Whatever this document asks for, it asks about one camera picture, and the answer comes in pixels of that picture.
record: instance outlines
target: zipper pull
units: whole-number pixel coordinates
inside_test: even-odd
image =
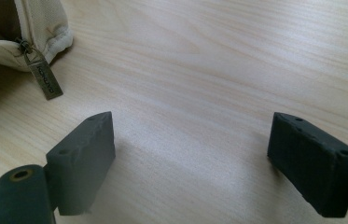
[[[61,87],[43,54],[38,49],[32,48],[26,40],[21,40],[19,38],[16,40],[20,43],[20,50],[24,54],[25,62],[31,70],[32,75],[36,78],[36,81],[45,94],[46,99],[51,100],[63,95],[63,91],[61,90]],[[36,57],[30,60],[29,55],[34,52]]]

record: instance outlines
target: wooden table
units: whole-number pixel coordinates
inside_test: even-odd
[[[58,223],[348,223],[267,160],[272,114],[348,144],[348,1],[70,1],[64,96],[0,66],[0,176],[112,111],[117,158],[92,215]]]

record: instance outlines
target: table surface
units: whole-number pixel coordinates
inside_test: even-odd
[[[63,96],[0,66],[0,176],[113,113],[117,157],[92,214],[58,223],[348,223],[320,217],[266,155],[275,111],[348,144],[348,1],[63,6]]]

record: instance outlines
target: pouch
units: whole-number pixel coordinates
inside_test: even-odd
[[[49,63],[72,41],[59,0],[0,0],[0,64],[31,71],[48,99],[62,94]]]

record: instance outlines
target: zipper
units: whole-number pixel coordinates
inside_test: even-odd
[[[38,49],[33,48],[24,39],[16,38],[16,42],[19,43],[24,60],[31,70],[32,75],[34,75],[37,84],[39,84],[39,87],[45,94],[46,99],[51,100],[63,95],[60,84],[58,84],[43,54]]]

